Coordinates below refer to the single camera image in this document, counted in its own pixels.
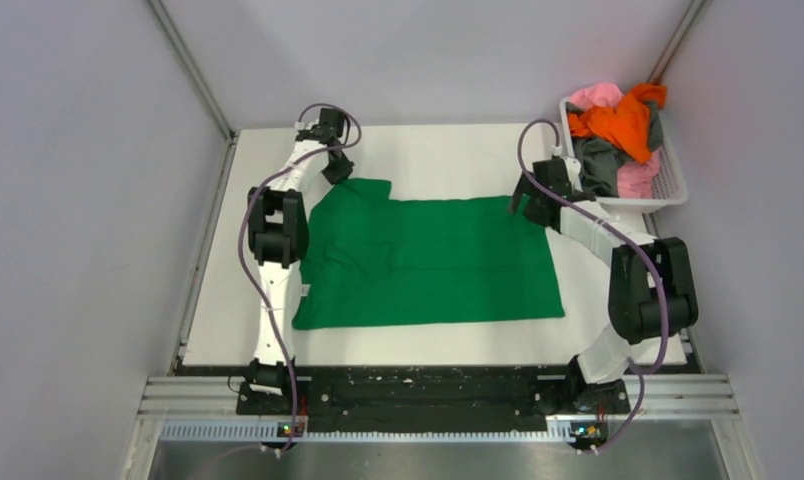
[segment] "white plastic basket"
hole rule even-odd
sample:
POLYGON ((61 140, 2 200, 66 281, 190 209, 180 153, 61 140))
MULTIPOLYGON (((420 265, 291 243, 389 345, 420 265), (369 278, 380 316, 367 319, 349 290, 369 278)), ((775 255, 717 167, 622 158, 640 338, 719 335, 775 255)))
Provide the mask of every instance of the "white plastic basket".
MULTIPOLYGON (((575 158, 573 140, 570 137, 570 127, 567 123, 567 101, 568 98, 561 100, 561 126, 564 130, 567 155, 575 158)), ((661 169, 658 171, 658 175, 652 179, 652 198, 597 197, 596 200, 600 204, 636 213, 652 213, 667 205, 681 205, 687 201, 688 187, 685 185, 679 157, 676 156, 673 142, 670 140, 670 135, 667 134, 664 113, 659 112, 658 118, 661 122, 661 130, 664 132, 664 143, 659 152, 661 169)))

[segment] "green cloth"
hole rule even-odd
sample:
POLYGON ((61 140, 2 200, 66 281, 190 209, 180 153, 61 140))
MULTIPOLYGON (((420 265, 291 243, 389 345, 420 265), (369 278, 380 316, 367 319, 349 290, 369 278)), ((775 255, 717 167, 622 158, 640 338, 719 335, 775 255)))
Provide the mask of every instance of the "green cloth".
POLYGON ((389 200, 350 179, 311 212, 293 327, 369 327, 563 317, 546 232, 509 197, 389 200))

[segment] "white wall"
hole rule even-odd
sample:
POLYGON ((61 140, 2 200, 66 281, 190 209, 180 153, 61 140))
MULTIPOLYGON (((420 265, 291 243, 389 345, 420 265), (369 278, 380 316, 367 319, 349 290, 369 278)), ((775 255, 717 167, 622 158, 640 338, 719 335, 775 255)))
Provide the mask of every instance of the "white wall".
POLYGON ((223 142, 142 0, 0 0, 0 478, 119 473, 223 142))
POLYGON ((804 479, 804 1, 714 2, 667 77, 703 356, 769 478, 804 479))
POLYGON ((645 80, 688 0, 167 0, 234 128, 315 101, 368 124, 556 116, 602 80, 645 80))

